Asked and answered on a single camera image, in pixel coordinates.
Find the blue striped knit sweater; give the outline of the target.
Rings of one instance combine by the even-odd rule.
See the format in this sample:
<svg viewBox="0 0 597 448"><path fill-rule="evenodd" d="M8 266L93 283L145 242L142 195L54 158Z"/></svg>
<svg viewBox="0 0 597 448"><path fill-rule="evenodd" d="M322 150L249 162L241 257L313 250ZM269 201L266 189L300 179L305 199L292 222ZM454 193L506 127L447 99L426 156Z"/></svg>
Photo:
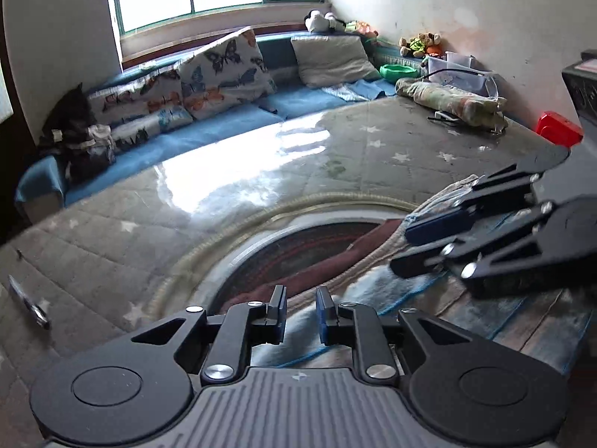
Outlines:
<svg viewBox="0 0 597 448"><path fill-rule="evenodd" d="M405 251L400 225L378 248L347 271L325 282L332 297L365 304L385 320L403 308L416 308L568 374L596 328L596 309L578 292L557 290L536 296L474 299L451 274L432 272L401 279L390 269L392 248ZM282 344L260 345L254 366L324 367L344 365L344 347L320 341L315 292L309 289L288 303Z"/></svg>

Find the orange green plush toys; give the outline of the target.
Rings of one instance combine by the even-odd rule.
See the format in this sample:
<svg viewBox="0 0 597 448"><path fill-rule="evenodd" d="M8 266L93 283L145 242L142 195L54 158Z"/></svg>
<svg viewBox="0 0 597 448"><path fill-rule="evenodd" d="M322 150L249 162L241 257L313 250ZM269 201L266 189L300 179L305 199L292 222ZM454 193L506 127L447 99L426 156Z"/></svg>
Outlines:
<svg viewBox="0 0 597 448"><path fill-rule="evenodd" d="M360 34L371 40L378 37L378 32L374 30L367 22L352 20L346 23L345 30L350 34Z"/></svg>

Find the red plastic stool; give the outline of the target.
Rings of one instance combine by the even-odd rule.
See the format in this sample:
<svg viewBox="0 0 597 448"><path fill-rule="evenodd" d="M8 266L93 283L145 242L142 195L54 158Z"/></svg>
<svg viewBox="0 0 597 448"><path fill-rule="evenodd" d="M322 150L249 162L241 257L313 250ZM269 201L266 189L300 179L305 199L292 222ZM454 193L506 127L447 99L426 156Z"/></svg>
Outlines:
<svg viewBox="0 0 597 448"><path fill-rule="evenodd" d="M584 131L578 124L554 111L546 111L537 120L534 131L552 144L571 149L580 144Z"/></svg>

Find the grey plain pillow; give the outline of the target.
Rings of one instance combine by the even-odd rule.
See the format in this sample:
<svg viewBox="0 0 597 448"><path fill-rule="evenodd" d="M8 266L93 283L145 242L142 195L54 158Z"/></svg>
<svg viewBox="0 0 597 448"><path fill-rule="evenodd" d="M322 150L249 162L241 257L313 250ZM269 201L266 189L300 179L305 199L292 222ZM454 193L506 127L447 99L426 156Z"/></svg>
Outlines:
<svg viewBox="0 0 597 448"><path fill-rule="evenodd" d="M292 37L290 43L298 76L307 87L331 87L381 77L356 35Z"/></svg>

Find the colourful plush toy by wall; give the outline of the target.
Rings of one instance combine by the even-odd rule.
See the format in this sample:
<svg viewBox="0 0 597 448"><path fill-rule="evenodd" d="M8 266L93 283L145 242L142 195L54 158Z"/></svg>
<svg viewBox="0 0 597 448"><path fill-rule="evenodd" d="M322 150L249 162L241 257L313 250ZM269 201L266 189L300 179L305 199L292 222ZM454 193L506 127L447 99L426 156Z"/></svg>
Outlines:
<svg viewBox="0 0 597 448"><path fill-rule="evenodd" d="M401 38L398 42L402 57L423 59L427 56L440 58L443 54L442 37L440 34L417 34L411 38Z"/></svg>

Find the butterfly print pillow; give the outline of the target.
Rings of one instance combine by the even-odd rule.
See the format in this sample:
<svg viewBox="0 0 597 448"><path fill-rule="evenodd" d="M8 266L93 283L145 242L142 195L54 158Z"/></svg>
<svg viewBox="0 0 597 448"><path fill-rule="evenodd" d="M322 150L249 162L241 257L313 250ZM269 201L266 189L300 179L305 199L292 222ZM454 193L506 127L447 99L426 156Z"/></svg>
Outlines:
<svg viewBox="0 0 597 448"><path fill-rule="evenodd" d="M276 92L251 27L202 47L176 70L183 105L197 120Z"/></svg>

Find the white plush toy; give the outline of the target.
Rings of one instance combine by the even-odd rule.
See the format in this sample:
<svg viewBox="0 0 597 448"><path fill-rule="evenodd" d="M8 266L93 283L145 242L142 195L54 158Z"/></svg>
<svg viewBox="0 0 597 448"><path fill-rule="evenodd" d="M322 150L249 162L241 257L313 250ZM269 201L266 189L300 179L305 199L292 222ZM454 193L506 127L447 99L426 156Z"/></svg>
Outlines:
<svg viewBox="0 0 597 448"><path fill-rule="evenodd" d="M338 19L332 12L321 13L312 10L304 19L304 25L311 34L335 34L346 30L346 22Z"/></svg>

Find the folded yellow blanket bundle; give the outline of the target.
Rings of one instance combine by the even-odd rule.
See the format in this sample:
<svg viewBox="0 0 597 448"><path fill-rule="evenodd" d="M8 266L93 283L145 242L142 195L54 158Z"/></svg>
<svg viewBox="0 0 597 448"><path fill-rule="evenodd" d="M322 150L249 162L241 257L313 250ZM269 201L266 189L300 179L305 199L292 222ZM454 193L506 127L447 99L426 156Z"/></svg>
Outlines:
<svg viewBox="0 0 597 448"><path fill-rule="evenodd" d="M501 133L508 126L503 114L507 100L502 97L480 96L454 86L410 78L398 80L395 89L398 95L435 111L449 113L469 127Z"/></svg>

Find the butterfly print bolster cushion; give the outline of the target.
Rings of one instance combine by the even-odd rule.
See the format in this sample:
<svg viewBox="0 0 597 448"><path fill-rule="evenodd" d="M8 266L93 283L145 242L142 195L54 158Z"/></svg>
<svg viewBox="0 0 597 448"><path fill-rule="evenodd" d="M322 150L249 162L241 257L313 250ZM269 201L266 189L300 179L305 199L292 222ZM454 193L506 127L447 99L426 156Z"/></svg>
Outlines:
<svg viewBox="0 0 597 448"><path fill-rule="evenodd" d="M110 127L118 154L193 121L183 105L180 75L174 67L96 91L88 102L96 121Z"/></svg>

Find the green plastic bowl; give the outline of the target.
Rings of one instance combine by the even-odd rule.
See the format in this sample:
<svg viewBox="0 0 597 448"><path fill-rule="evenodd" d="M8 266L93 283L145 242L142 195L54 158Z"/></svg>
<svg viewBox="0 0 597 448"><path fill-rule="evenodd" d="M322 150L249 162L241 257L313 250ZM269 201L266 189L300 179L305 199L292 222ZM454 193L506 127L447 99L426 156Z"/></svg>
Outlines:
<svg viewBox="0 0 597 448"><path fill-rule="evenodd" d="M396 84L402 78L415 79L420 75L416 68L402 64L385 64L379 68L381 77L390 83Z"/></svg>

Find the blue cushioned window bench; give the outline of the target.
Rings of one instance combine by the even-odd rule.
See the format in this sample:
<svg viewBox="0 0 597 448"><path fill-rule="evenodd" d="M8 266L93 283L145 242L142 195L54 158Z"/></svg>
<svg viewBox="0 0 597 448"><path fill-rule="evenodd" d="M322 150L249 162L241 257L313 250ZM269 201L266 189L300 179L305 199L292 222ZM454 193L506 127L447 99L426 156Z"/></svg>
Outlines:
<svg viewBox="0 0 597 448"><path fill-rule="evenodd" d="M53 214L57 209L186 152L266 125L345 106L347 102L342 98L300 83L291 45L291 40L299 36L298 32L284 32L257 37L265 65L274 75L275 94L160 134L149 143L120 154L105 171L80 185L67 182L66 172L55 157L43 158L21 177L15 192L15 205L26 211L28 206L47 199L51 205L43 215Z"/></svg>

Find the clear plastic storage box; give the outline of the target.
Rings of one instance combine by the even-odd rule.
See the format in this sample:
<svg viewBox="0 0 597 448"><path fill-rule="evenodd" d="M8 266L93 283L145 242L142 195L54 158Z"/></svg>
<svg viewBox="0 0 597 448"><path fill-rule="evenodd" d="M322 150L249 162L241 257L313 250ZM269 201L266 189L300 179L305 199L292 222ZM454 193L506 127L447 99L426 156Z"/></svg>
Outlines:
<svg viewBox="0 0 597 448"><path fill-rule="evenodd" d="M429 82L452 86L484 97L499 96L498 85L491 71L478 70L434 57L426 57L421 68L423 76Z"/></svg>

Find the black bag on bench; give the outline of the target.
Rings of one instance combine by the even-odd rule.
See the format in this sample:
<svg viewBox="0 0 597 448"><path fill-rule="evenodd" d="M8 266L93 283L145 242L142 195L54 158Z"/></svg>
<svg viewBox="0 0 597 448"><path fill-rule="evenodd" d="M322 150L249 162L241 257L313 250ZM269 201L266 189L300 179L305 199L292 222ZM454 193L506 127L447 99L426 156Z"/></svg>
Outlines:
<svg viewBox="0 0 597 448"><path fill-rule="evenodd" d="M64 94L47 116L37 151L40 158L55 158L73 185L115 163L111 129L97 122L82 83Z"/></svg>

